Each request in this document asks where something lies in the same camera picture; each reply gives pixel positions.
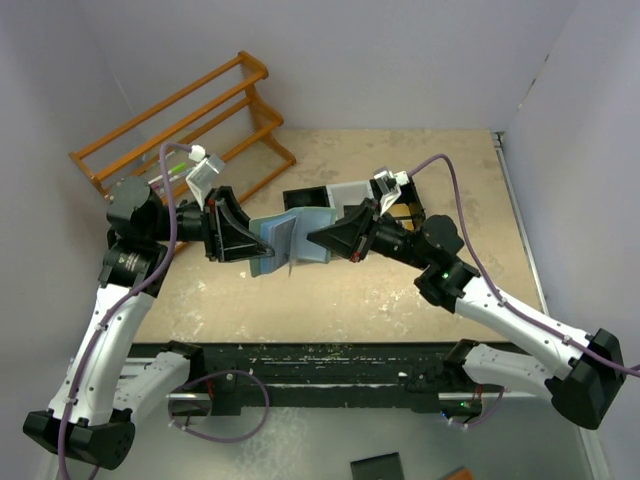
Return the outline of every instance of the wooden tabletop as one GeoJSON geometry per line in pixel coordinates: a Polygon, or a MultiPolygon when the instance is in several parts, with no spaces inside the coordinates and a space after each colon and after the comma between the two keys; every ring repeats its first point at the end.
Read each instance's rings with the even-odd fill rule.
{"type": "MultiPolygon", "coordinates": [[[[487,131],[283,130],[278,140],[298,164],[243,208],[250,217],[283,210],[282,192],[371,178],[374,170],[409,170],[435,154],[456,167],[471,240],[494,281],[539,308],[534,278],[520,239],[502,168],[487,131]]],[[[207,142],[215,139],[202,139],[207,142]]],[[[281,160],[263,145],[250,148],[223,172],[221,184],[239,196],[281,160]]],[[[429,214],[458,224],[451,179],[436,162],[415,178],[429,214]]],[[[466,249],[461,257],[471,262],[466,249]]],[[[282,268],[251,278],[248,262],[210,263],[194,244],[173,261],[137,342],[428,342],[499,340],[491,330],[431,307],[413,279],[419,271],[380,255],[352,264],[282,268]]]]}

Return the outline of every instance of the black metal base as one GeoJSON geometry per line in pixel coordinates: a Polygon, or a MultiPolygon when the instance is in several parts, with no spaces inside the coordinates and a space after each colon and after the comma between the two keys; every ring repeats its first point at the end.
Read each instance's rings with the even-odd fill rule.
{"type": "MultiPolygon", "coordinates": [[[[445,366],[451,343],[378,344],[198,344],[207,372],[252,371],[269,392],[274,407],[408,408],[417,413],[450,411],[471,416],[477,406],[462,407],[439,394],[472,393],[476,384],[445,366]]],[[[510,343],[495,348],[517,351],[510,343]]],[[[130,357],[154,357],[163,344],[134,344],[130,357]]],[[[196,392],[206,392],[206,385],[196,392]]],[[[260,389],[244,377],[214,382],[214,415],[240,415],[242,407],[264,404],[260,389]]],[[[498,391],[488,387],[486,391],[498,391]]]]}

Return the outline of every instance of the white enclosure wall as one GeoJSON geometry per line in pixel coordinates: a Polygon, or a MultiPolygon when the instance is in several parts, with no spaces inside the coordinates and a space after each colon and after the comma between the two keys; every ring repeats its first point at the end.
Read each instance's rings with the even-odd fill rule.
{"type": "Polygon", "coordinates": [[[130,112],[71,0],[0,2],[0,464],[34,478],[22,434],[86,330],[106,247],[104,201],[67,152],[130,112]]]}
{"type": "MultiPolygon", "coordinates": [[[[640,362],[640,3],[583,0],[509,124],[506,158],[551,313],[640,362]]],[[[640,382],[601,427],[615,478],[637,478],[640,382]]]]}
{"type": "Polygon", "coordinates": [[[245,49],[289,127],[498,130],[577,3],[79,1],[136,112],[245,49]]]}

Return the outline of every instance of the cable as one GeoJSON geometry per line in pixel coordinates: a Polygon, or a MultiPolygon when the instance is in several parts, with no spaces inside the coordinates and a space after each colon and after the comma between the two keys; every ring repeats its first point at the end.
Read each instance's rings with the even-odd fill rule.
{"type": "MultiPolygon", "coordinates": [[[[67,399],[67,404],[64,407],[64,411],[62,413],[62,417],[60,419],[60,427],[58,429],[58,466],[60,469],[60,476],[62,480],[71,480],[69,476],[69,470],[67,469],[67,461],[65,456],[66,451],[66,434],[67,434],[67,426],[69,424],[69,419],[71,418],[71,411],[73,409],[73,405],[76,401],[76,393],[78,392],[78,387],[80,382],[82,381],[82,376],[84,375],[84,371],[87,368],[87,363],[89,362],[89,358],[93,353],[93,350],[98,343],[98,339],[100,335],[105,331],[105,327],[113,318],[115,313],[131,298],[138,295],[145,288],[151,285],[162,273],[169,268],[171,264],[171,260],[173,259],[173,252],[176,247],[176,243],[178,240],[178,220],[176,217],[176,205],[173,199],[172,190],[171,190],[171,182],[169,181],[169,171],[167,168],[167,150],[169,148],[183,150],[185,152],[190,152],[191,147],[189,145],[183,145],[180,143],[163,143],[160,146],[159,153],[159,162],[160,162],[160,170],[162,172],[162,180],[164,183],[164,190],[167,192],[167,208],[169,210],[169,249],[167,254],[162,259],[158,268],[154,270],[154,272],[149,275],[149,277],[143,281],[137,287],[132,288],[129,292],[126,293],[120,300],[118,300],[107,312],[105,313],[102,320],[98,324],[99,329],[96,329],[95,333],[91,336],[89,343],[87,344],[87,348],[84,350],[82,357],[80,357],[80,361],[78,362],[78,368],[76,369],[76,373],[71,380],[71,386],[69,387],[69,395],[67,399]]],[[[93,480],[98,473],[99,467],[95,467],[89,476],[89,480],[93,480]]]]}
{"type": "Polygon", "coordinates": [[[612,368],[614,370],[617,370],[619,372],[625,373],[627,375],[631,375],[633,377],[639,377],[640,378],[640,372],[638,372],[638,370],[640,370],[640,364],[629,368],[629,367],[625,367],[624,365],[620,365],[620,364],[618,364],[616,362],[612,362],[611,360],[608,360],[608,359],[604,358],[603,356],[598,355],[596,352],[594,352],[592,350],[589,350],[587,347],[582,346],[580,343],[576,342],[573,338],[565,339],[565,335],[563,333],[557,331],[556,329],[554,329],[552,327],[549,327],[548,325],[545,325],[544,323],[536,320],[535,318],[530,317],[526,313],[521,312],[516,307],[511,305],[509,302],[507,302],[507,300],[505,298],[502,297],[502,295],[500,294],[500,291],[498,290],[498,287],[496,287],[496,285],[493,283],[493,280],[491,280],[491,277],[489,276],[489,272],[487,272],[487,269],[484,267],[484,265],[480,261],[480,258],[478,257],[478,254],[476,253],[475,249],[473,248],[473,245],[471,244],[471,240],[469,239],[469,232],[467,231],[467,225],[465,223],[464,214],[462,212],[462,200],[460,198],[460,186],[458,184],[458,178],[456,176],[456,171],[455,171],[455,168],[453,167],[453,163],[451,162],[451,159],[447,155],[445,155],[444,153],[439,153],[437,155],[434,155],[434,156],[426,159],[424,162],[419,164],[416,168],[414,168],[413,170],[410,170],[407,174],[409,175],[409,177],[413,177],[415,174],[420,172],[423,168],[427,167],[428,165],[432,164],[436,160],[440,160],[440,159],[444,160],[447,163],[447,166],[449,167],[449,173],[451,174],[451,181],[453,183],[453,193],[455,195],[455,200],[456,200],[456,208],[458,210],[458,218],[460,219],[460,229],[462,230],[462,236],[464,237],[464,241],[467,244],[467,248],[469,249],[469,253],[471,254],[471,257],[473,258],[473,261],[478,266],[478,270],[480,270],[480,272],[482,273],[482,277],[484,278],[485,282],[487,283],[487,286],[489,287],[489,290],[491,290],[491,293],[493,293],[493,295],[495,295],[495,297],[498,299],[498,302],[501,303],[502,305],[504,305],[504,307],[507,310],[509,310],[514,315],[520,317],[525,322],[528,322],[528,323],[530,323],[530,324],[532,324],[532,325],[544,330],[545,332],[547,332],[547,333],[559,338],[564,343],[568,343],[572,347],[577,348],[578,350],[580,350],[585,355],[588,355],[589,357],[591,357],[594,360],[600,362],[601,364],[605,365],[606,367],[612,368]]]}
{"type": "Polygon", "coordinates": [[[258,426],[255,427],[253,430],[251,430],[248,433],[245,433],[244,435],[240,435],[239,437],[231,437],[231,438],[221,438],[221,437],[212,437],[211,435],[206,435],[204,433],[200,433],[200,432],[196,432],[195,430],[190,429],[189,427],[187,427],[185,424],[178,422],[174,415],[173,412],[171,411],[171,406],[169,405],[169,419],[171,419],[171,424],[175,425],[176,427],[180,428],[183,432],[187,432],[191,435],[194,435],[198,438],[202,438],[203,440],[208,440],[210,442],[216,442],[216,443],[237,443],[237,442],[242,442],[244,440],[247,440],[251,437],[253,437],[256,433],[258,433],[260,431],[260,429],[264,426],[265,422],[267,421],[267,417],[269,416],[269,393],[267,392],[267,387],[265,387],[264,383],[262,383],[257,377],[255,377],[254,375],[244,372],[242,370],[222,370],[220,372],[214,372],[214,373],[210,373],[209,375],[205,375],[204,377],[198,378],[197,380],[193,380],[192,382],[188,382],[185,383],[184,385],[182,385],[181,387],[179,387],[179,389],[184,389],[184,388],[190,388],[190,387],[194,387],[197,384],[204,382],[206,380],[211,380],[217,377],[221,377],[221,376],[226,376],[226,375],[242,375],[243,377],[247,377],[250,380],[253,380],[253,382],[255,382],[258,387],[260,387],[260,390],[262,390],[262,394],[264,395],[264,414],[262,415],[262,418],[260,419],[260,423],[258,423],[258,426]]]}

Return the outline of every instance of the purple cable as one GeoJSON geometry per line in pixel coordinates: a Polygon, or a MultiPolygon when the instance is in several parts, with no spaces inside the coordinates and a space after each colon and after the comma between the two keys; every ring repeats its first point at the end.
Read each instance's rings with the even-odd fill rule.
{"type": "MultiPolygon", "coordinates": [[[[409,177],[413,177],[416,173],[418,173],[420,170],[422,170],[423,168],[425,168],[426,166],[430,165],[431,163],[435,162],[436,160],[444,160],[447,163],[447,166],[449,167],[449,173],[451,174],[451,181],[453,183],[453,193],[455,195],[455,199],[456,199],[456,208],[458,210],[458,218],[460,219],[460,229],[462,230],[462,236],[464,237],[464,241],[467,244],[467,248],[469,249],[469,253],[471,254],[471,257],[473,258],[473,261],[476,263],[476,265],[478,266],[478,270],[480,270],[480,273],[482,273],[482,276],[484,278],[484,281],[487,283],[487,286],[489,287],[489,290],[491,290],[491,293],[493,293],[493,295],[495,295],[495,297],[498,299],[498,301],[500,303],[502,303],[504,305],[504,307],[509,310],[511,313],[513,313],[514,315],[520,317],[522,320],[544,330],[545,332],[561,339],[564,340],[564,334],[562,334],[561,332],[555,330],[554,328],[549,327],[548,325],[545,325],[544,323],[536,320],[535,318],[530,317],[529,315],[527,315],[526,313],[521,312],[520,310],[518,310],[516,307],[514,307],[513,305],[509,304],[500,294],[500,291],[498,290],[498,287],[496,287],[496,285],[493,283],[493,280],[491,280],[491,277],[489,276],[489,272],[487,272],[486,268],[484,267],[484,265],[482,264],[482,262],[480,261],[480,258],[478,257],[478,255],[476,254],[476,251],[474,250],[473,246],[471,245],[471,240],[469,239],[469,232],[467,231],[467,225],[464,221],[464,214],[462,213],[462,200],[460,198],[460,187],[458,185],[458,178],[456,176],[456,171],[455,168],[453,167],[453,163],[451,162],[451,159],[445,155],[444,153],[439,153],[437,155],[434,155],[433,157],[430,157],[428,159],[426,159],[424,162],[422,162],[420,165],[418,165],[416,168],[414,168],[413,170],[408,172],[409,177]]],[[[629,368],[629,367],[625,367],[624,365],[620,365],[616,362],[612,362],[611,360],[608,360],[606,358],[604,358],[601,355],[598,355],[596,352],[589,350],[587,347],[582,346],[580,343],[576,342],[573,338],[569,339],[568,341],[569,345],[571,345],[572,347],[577,348],[578,350],[580,350],[582,353],[584,353],[585,355],[590,356],[591,358],[593,358],[594,360],[602,363],[603,365],[612,368],[614,370],[617,370],[619,372],[625,373],[627,375],[631,375],[633,377],[638,377],[640,378],[640,372],[638,372],[638,370],[640,370],[640,364],[636,365],[635,367],[629,368]]]]}
{"type": "Polygon", "coordinates": [[[260,429],[264,426],[265,422],[267,421],[267,417],[269,416],[269,393],[267,392],[267,387],[264,386],[264,383],[262,383],[257,377],[255,377],[254,375],[244,372],[242,370],[222,370],[220,372],[215,372],[215,373],[210,373],[209,375],[205,375],[204,377],[200,377],[197,380],[193,380],[192,382],[188,382],[185,383],[184,385],[182,385],[181,387],[179,387],[180,389],[184,389],[184,388],[190,388],[190,387],[194,387],[199,383],[202,383],[206,380],[210,380],[213,378],[217,378],[217,377],[221,377],[221,376],[226,376],[226,375],[242,375],[243,377],[247,377],[250,380],[252,380],[253,382],[255,382],[258,387],[260,387],[260,390],[262,390],[262,395],[264,395],[264,414],[262,415],[262,419],[260,419],[260,423],[258,423],[258,426],[255,427],[253,430],[251,430],[248,433],[245,433],[244,435],[241,435],[239,437],[231,437],[231,438],[221,438],[221,437],[212,437],[211,435],[206,435],[204,433],[200,433],[200,432],[196,432],[195,430],[190,429],[189,427],[187,427],[186,425],[184,425],[183,423],[178,422],[174,415],[173,412],[171,412],[171,405],[169,405],[169,418],[171,419],[171,422],[177,426],[178,428],[180,428],[183,432],[187,432],[191,435],[194,435],[198,438],[202,438],[203,440],[208,440],[210,442],[216,442],[216,443],[237,443],[237,442],[243,442],[244,440],[247,440],[251,437],[253,437],[256,433],[258,433],[260,431],[260,429]]]}
{"type": "MultiPolygon", "coordinates": [[[[173,259],[173,252],[176,247],[176,243],[178,240],[178,221],[176,218],[176,205],[173,199],[172,190],[171,190],[171,182],[169,181],[169,169],[167,168],[167,150],[169,148],[174,148],[177,150],[183,150],[185,152],[190,152],[191,147],[189,145],[183,145],[180,143],[163,143],[160,146],[159,153],[159,162],[160,169],[162,171],[162,180],[164,183],[164,190],[167,192],[167,208],[169,210],[169,247],[167,254],[162,259],[158,268],[154,270],[154,272],[149,275],[144,282],[138,285],[135,288],[132,288],[126,295],[124,295],[120,300],[118,300],[107,312],[105,313],[102,320],[98,324],[100,327],[105,327],[109,320],[115,315],[115,313],[122,307],[125,302],[127,302],[130,298],[135,297],[140,292],[142,292],[145,288],[151,285],[171,264],[171,260],[173,259]]],[[[76,373],[71,380],[71,386],[69,387],[69,399],[70,401],[65,405],[64,411],[62,413],[62,418],[60,419],[60,427],[58,429],[58,466],[60,469],[60,476],[62,480],[71,480],[69,476],[69,470],[67,469],[67,461],[65,457],[65,437],[67,434],[67,425],[69,424],[69,418],[71,417],[71,411],[73,409],[73,401],[75,400],[75,394],[78,392],[78,387],[80,382],[82,381],[82,376],[84,375],[84,371],[87,368],[87,363],[89,362],[89,358],[91,357],[91,353],[96,347],[98,343],[98,339],[104,329],[98,329],[91,336],[89,343],[87,344],[87,348],[85,349],[82,357],[80,357],[80,362],[78,362],[78,368],[76,369],[76,373]]],[[[91,475],[89,476],[89,480],[93,480],[98,473],[98,467],[96,466],[91,475]]]]}

